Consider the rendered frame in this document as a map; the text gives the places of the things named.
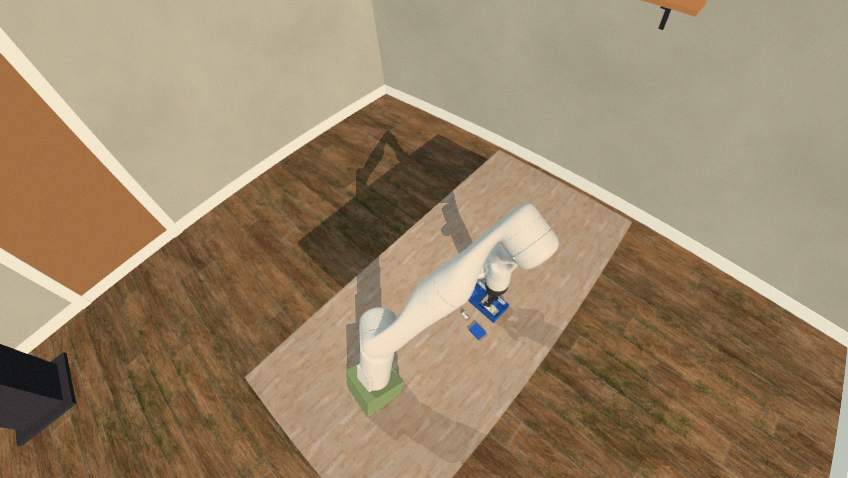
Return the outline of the blue three-compartment bin rack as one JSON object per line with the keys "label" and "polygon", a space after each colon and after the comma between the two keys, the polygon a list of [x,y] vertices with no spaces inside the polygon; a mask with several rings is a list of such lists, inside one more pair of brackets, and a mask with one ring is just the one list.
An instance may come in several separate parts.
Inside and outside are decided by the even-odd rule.
{"label": "blue three-compartment bin rack", "polygon": [[[477,284],[478,284],[479,286],[478,286]],[[469,302],[470,302],[470,303],[471,303],[471,304],[472,304],[475,308],[477,308],[477,309],[478,309],[478,310],[479,310],[479,311],[480,311],[483,315],[485,315],[485,316],[486,316],[486,317],[487,317],[487,318],[488,318],[491,322],[495,322],[495,321],[496,321],[496,320],[497,320],[497,319],[498,319],[498,318],[499,318],[499,317],[500,317],[500,316],[501,316],[501,315],[502,315],[502,314],[503,314],[503,313],[504,313],[504,312],[505,312],[505,311],[509,308],[509,305],[510,305],[510,304],[509,304],[509,303],[507,303],[507,302],[506,302],[503,298],[501,298],[501,297],[499,298],[499,300],[498,300],[498,301],[496,301],[496,300],[495,300],[495,301],[493,302],[493,306],[494,306],[494,307],[496,307],[496,308],[499,310],[499,312],[498,312],[498,313],[494,316],[491,312],[489,312],[489,311],[488,311],[488,310],[484,307],[485,305],[483,305],[481,302],[479,302],[479,299],[480,299],[480,298],[484,298],[484,297],[486,296],[486,295],[485,295],[485,293],[486,293],[486,291],[487,291],[487,290],[486,290],[486,288],[485,288],[485,283],[483,283],[480,279],[478,279],[477,284],[476,284],[476,287],[475,287],[475,289],[474,289],[474,291],[473,291],[473,293],[472,293],[472,295],[471,295],[471,297],[470,297],[470,299],[469,299],[468,301],[469,301]],[[479,302],[479,303],[478,303],[478,302]],[[477,303],[478,303],[478,304],[477,304]],[[503,306],[502,306],[501,304],[502,304]],[[505,307],[506,307],[506,308],[505,308]],[[505,309],[504,309],[504,308],[505,308]],[[504,309],[504,310],[503,310],[503,309]],[[502,311],[502,310],[503,310],[503,311]],[[502,311],[502,312],[501,312],[501,311]],[[501,313],[500,313],[500,312],[501,312]],[[493,318],[492,318],[490,315],[491,315]]]}

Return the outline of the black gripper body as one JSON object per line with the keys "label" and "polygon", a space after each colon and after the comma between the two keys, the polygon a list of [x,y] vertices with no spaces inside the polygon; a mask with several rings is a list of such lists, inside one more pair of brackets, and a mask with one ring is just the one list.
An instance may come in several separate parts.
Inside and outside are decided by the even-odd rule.
{"label": "black gripper body", "polygon": [[488,297],[489,299],[494,298],[494,295],[498,296],[498,295],[502,295],[502,294],[504,294],[504,293],[507,291],[507,289],[508,289],[508,287],[507,287],[507,288],[506,288],[505,290],[503,290],[503,291],[493,291],[493,290],[491,290],[491,289],[487,286],[486,282],[485,282],[485,287],[486,287],[486,290],[487,290],[487,292],[486,292],[486,294],[485,294],[485,295],[489,295],[489,297]]}

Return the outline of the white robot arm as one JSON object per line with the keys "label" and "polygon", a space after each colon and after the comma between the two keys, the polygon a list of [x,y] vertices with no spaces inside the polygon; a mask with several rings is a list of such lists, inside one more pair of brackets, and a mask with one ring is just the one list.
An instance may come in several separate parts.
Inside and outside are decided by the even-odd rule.
{"label": "white robot arm", "polygon": [[[371,308],[361,316],[358,380],[368,392],[384,388],[390,379],[394,352],[465,304],[478,277],[486,278],[491,290],[503,291],[517,265],[534,268],[549,259],[558,246],[556,234],[532,203],[514,208],[465,250],[420,281],[398,318],[384,307]],[[517,265],[506,263],[513,259]]]}

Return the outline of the blue rectangular block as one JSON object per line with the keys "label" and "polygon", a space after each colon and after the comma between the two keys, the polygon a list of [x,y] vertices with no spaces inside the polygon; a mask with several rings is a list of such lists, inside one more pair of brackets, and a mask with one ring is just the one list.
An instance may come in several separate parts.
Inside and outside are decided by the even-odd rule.
{"label": "blue rectangular block", "polygon": [[487,332],[478,324],[475,323],[469,331],[479,340],[481,339]]}

